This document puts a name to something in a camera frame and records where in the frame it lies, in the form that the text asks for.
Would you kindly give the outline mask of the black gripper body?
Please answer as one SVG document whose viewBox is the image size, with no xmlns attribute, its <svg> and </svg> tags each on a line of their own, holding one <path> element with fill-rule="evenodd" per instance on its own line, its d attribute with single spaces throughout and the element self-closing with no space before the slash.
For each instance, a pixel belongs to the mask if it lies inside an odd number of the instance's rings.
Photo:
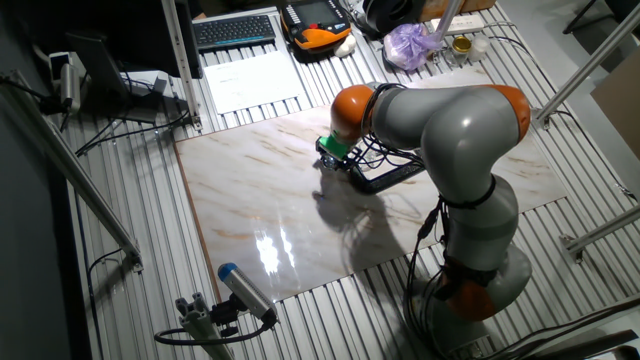
<svg viewBox="0 0 640 360">
<path fill-rule="evenodd" d="M 329 170 L 348 170 L 355 166 L 360 153 L 354 145 L 343 144 L 335 137 L 319 137 L 315 143 L 321 165 Z"/>
</svg>

